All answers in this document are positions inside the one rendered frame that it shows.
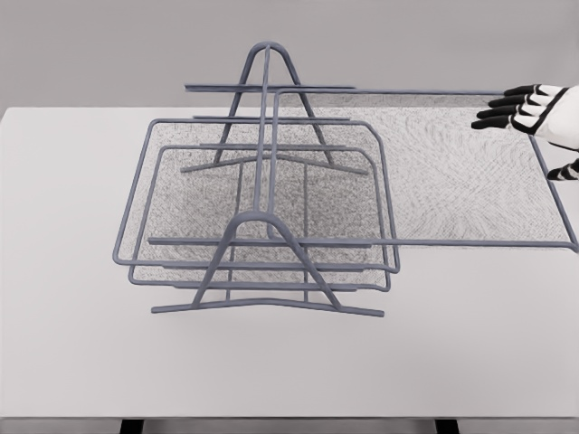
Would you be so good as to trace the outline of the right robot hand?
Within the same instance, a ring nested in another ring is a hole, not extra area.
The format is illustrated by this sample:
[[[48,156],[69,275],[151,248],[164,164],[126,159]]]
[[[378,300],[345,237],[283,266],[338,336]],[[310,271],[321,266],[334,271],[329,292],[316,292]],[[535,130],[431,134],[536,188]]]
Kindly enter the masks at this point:
[[[475,130],[514,129],[579,153],[579,85],[522,85],[503,92],[471,123]]]

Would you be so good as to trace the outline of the large grey mesh tray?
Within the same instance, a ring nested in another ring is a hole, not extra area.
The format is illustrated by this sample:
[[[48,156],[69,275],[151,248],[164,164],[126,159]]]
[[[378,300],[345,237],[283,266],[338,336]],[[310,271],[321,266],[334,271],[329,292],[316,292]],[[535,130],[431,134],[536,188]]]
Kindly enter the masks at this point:
[[[361,153],[381,180],[376,215],[382,231],[365,234],[362,209],[345,215],[336,237],[306,232],[308,249],[401,246],[556,248],[579,252],[579,238],[530,135],[476,131],[470,123],[479,93],[439,91],[277,90],[274,127],[290,122],[288,105],[306,110],[305,123],[336,133],[330,154]]]

